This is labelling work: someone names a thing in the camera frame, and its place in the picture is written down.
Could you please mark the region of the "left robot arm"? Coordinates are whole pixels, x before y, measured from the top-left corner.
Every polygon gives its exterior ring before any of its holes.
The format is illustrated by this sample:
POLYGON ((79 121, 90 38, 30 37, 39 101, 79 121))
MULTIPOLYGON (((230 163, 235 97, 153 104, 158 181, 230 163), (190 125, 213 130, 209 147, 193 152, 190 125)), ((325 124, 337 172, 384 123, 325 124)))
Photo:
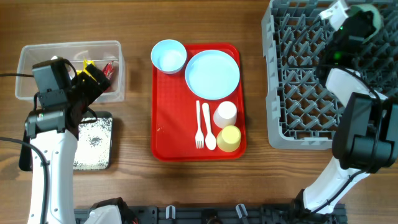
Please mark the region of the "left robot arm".
POLYGON ((24 137, 32 145, 32 196, 29 223, 74 223, 73 163, 79 126, 91 113, 90 105, 110 87, 110 81, 94 64, 75 71, 65 58, 32 67, 38 91, 34 108, 25 121, 24 137))

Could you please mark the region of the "green bowl with rice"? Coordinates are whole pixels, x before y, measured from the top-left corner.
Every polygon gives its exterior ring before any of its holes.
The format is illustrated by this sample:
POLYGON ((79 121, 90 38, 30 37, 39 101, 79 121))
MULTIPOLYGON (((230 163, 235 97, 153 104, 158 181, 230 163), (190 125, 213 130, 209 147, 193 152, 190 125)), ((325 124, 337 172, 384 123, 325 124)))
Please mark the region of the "green bowl with rice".
POLYGON ((348 15, 358 16, 360 13, 369 15, 368 23, 373 27, 370 34, 366 34, 363 43, 370 41, 382 28, 383 21, 379 10, 372 4, 358 4, 351 6, 348 15))

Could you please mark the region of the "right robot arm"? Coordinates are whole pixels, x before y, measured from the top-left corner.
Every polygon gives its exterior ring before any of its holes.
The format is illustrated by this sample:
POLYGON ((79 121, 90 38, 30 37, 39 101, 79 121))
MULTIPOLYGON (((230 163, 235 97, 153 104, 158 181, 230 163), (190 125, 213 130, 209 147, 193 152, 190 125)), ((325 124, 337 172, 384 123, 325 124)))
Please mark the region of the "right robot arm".
POLYGON ((356 5, 332 26, 333 38, 315 74, 345 109, 331 161, 299 197, 306 216, 331 213, 355 184, 397 159, 397 99, 378 93, 352 64, 362 45, 379 32, 382 17, 370 4, 356 5))

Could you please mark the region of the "red snack wrapper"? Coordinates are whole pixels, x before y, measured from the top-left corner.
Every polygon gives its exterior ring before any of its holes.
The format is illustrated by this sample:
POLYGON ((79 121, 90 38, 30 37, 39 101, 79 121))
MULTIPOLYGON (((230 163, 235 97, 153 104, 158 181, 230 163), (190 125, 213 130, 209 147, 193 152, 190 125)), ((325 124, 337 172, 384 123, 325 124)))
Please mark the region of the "red snack wrapper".
POLYGON ((106 92, 109 92, 111 90, 111 85, 113 81, 113 74, 114 74, 114 62, 110 61, 110 63, 107 63, 106 66, 102 69, 103 73, 105 74, 106 78, 110 82, 109 88, 106 90, 106 92))

